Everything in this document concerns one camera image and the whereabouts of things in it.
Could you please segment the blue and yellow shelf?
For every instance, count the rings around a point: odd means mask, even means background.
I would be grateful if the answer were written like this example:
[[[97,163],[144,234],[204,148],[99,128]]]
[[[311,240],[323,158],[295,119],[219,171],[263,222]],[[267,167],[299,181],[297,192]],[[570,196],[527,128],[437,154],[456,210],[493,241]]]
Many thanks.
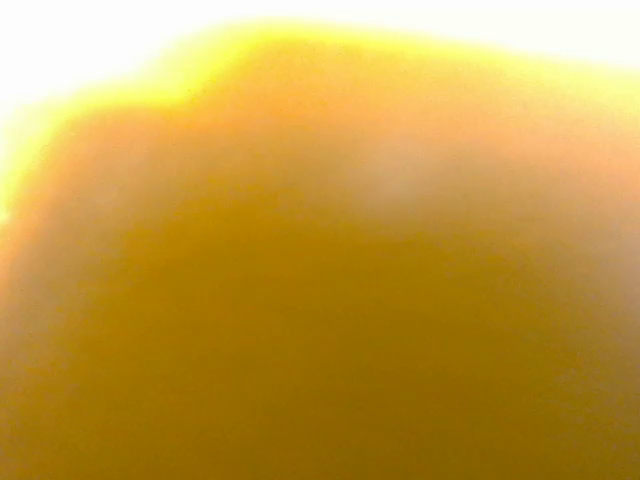
[[[639,76],[243,26],[37,111],[5,479],[635,479]]]

